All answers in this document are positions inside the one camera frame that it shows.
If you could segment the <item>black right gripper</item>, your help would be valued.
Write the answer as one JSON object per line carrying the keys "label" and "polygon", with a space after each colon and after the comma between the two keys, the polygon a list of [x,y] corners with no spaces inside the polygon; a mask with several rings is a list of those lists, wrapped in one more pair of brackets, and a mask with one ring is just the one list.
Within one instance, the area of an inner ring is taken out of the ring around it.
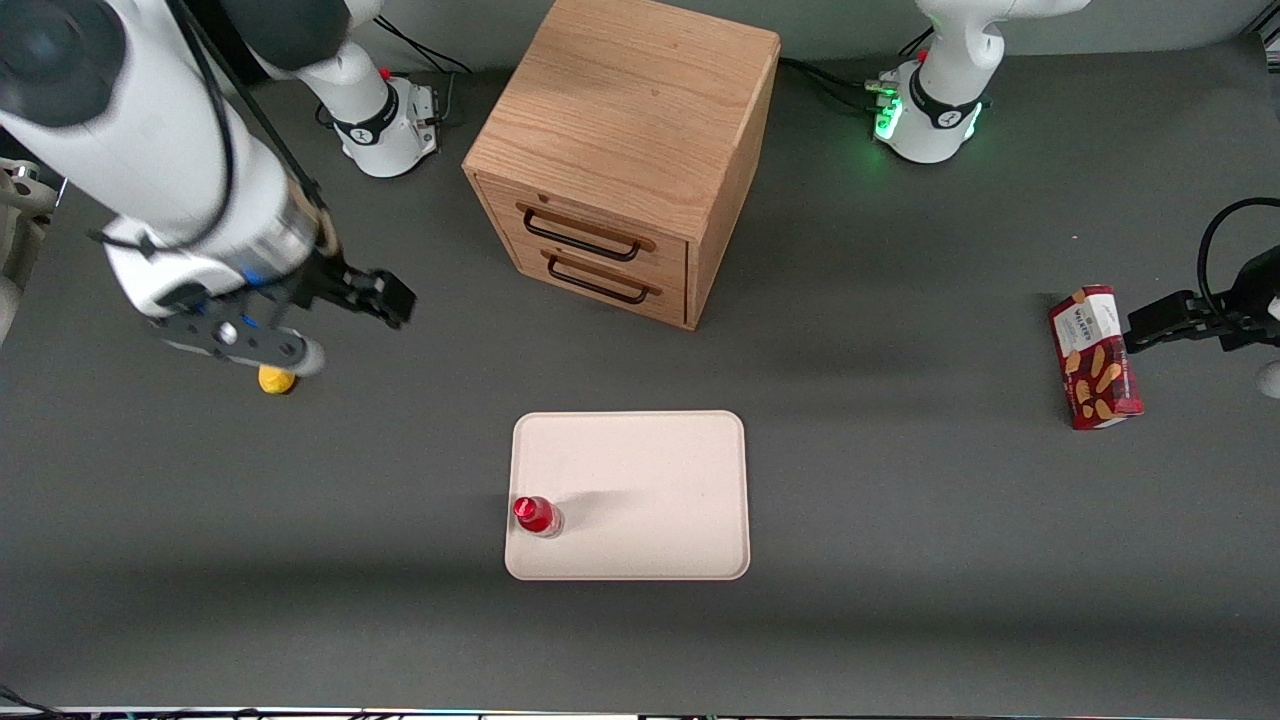
{"label": "black right gripper", "polygon": [[417,301],[416,293],[390,272],[349,268],[340,249],[333,252],[315,249],[300,266],[285,274],[268,277],[251,272],[244,277],[244,286],[236,291],[236,306],[241,310],[257,296],[303,310],[319,301],[375,316],[387,327],[399,329],[403,318],[413,315]]}

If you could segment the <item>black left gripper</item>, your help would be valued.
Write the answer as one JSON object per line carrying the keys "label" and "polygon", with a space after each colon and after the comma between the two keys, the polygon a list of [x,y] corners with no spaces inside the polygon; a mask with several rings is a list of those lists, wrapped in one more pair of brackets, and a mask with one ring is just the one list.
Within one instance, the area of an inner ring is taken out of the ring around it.
{"label": "black left gripper", "polygon": [[1213,293],[1208,283],[1208,252],[1197,256],[1196,278],[1210,306],[1210,325],[1201,316],[1199,296],[1179,290],[1130,311],[1124,333],[1129,354],[1169,342],[1198,341],[1217,332],[1224,352],[1252,345],[1279,346],[1279,250],[1270,249],[1247,261],[1229,290]]}

